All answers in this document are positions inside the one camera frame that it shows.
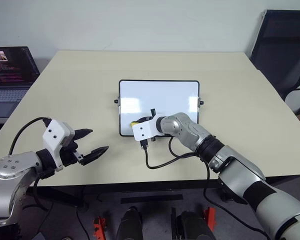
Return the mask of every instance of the gray floor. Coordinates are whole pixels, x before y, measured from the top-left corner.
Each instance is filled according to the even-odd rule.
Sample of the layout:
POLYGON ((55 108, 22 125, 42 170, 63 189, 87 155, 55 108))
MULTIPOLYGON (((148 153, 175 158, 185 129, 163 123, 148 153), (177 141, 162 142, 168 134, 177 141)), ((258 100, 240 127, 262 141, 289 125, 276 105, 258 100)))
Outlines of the gray floor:
MULTIPOLYGON (((300 200, 300 177, 278 184, 276 187, 288 192, 300 200)), ((207 194, 217 203, 226 206, 246 223, 254 227, 261 227, 249 206, 237 204, 235 202, 224 203, 219 199, 215 189, 209 189, 207 194)), ((211 206, 203 198, 202 189, 160 192, 102 193, 99 196, 86 195, 84 199, 89 202, 90 207, 86 212, 79 212, 79 216, 85 228, 90 233, 91 240, 96 239, 96 237, 93 236, 93 221, 97 216, 106 217, 108 225, 106 239, 114 240, 121 217, 132 205, 136 206, 142 214, 143 235, 145 240, 171 239, 171 207, 175 207, 177 213, 180 214, 185 210, 201 212, 202 209, 211 206), (168 194, 182 194, 183 200, 121 204, 121 198, 168 194)), ((27 198, 28 204, 33 202, 31 197, 27 198)), ((51 202, 49 201, 43 201, 43 203, 49 207, 51 205, 51 202)), ((46 212, 43 212, 38 208, 27 208, 23 211, 19 222, 23 236, 22 239, 31 240, 35 236, 38 227, 46 214, 46 212)), ((217 225, 214 234, 218 240, 265 239, 259 233, 245 228, 220 209, 216 209, 216 222, 217 225)), ((50 215, 40 231, 47 240, 61 240, 63 237, 67 236, 71 237, 73 240, 87 239, 77 220, 76 210, 72 207, 57 203, 54 204, 50 215)))

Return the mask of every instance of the office chair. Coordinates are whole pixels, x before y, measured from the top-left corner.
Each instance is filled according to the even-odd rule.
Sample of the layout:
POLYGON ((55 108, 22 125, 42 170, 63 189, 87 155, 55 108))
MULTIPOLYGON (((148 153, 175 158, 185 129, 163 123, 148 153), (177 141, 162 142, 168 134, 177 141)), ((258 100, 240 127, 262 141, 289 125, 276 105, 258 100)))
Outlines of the office chair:
POLYGON ((300 91, 300 10, 266 10, 250 60, 283 100, 300 91))

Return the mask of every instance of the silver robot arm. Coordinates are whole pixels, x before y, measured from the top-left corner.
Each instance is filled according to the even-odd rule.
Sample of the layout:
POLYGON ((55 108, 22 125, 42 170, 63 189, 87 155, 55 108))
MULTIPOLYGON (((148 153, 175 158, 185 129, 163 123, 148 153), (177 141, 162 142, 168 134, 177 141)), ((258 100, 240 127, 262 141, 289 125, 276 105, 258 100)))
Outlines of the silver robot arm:
POLYGON ((156 115, 132 126, 134 138, 142 141, 169 134, 195 152, 219 173, 221 184, 248 203, 273 240, 300 240, 300 202, 266 183, 262 171, 231 147, 222 144, 185 113, 156 115))
POLYGON ((100 147, 86 156, 81 155, 74 141, 91 132, 91 129, 74 131, 65 122, 49 120, 42 136, 44 149, 0 159, 0 229, 18 222, 27 188, 36 179, 51 177, 77 162, 86 165, 108 149, 107 146, 100 147))

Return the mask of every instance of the table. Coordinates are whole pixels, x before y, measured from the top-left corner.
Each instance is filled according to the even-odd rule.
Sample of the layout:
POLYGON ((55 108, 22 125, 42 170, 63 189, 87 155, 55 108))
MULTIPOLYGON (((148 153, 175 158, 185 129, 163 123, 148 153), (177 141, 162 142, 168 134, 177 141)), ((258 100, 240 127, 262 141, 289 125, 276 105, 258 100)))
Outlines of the table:
MULTIPOLYGON (((94 130, 77 141, 82 154, 110 148, 89 165, 68 166, 40 186, 205 179, 205 166, 196 157, 148 169, 139 142, 119 135, 114 99, 121 79, 199 81, 205 102, 199 110, 201 125, 266 176, 300 175, 300 122, 242 52, 58 51, 1 129, 0 157, 25 123, 48 116, 73 129, 94 130)), ((41 123, 30 126, 14 153, 42 149, 44 130, 41 123)), ((177 154, 188 152, 176 139, 172 148, 177 154)), ((151 165, 172 159, 168 139, 150 142, 148 154, 151 165)))

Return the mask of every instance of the white board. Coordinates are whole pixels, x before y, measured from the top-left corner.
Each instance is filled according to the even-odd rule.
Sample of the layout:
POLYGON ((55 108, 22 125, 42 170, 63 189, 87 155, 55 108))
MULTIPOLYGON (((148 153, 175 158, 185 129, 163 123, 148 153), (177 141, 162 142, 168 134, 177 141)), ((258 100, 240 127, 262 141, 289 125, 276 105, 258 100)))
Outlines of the white board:
POLYGON ((151 116, 185 113, 198 123, 198 81, 121 80, 119 82, 119 133, 133 136, 130 123, 151 116))

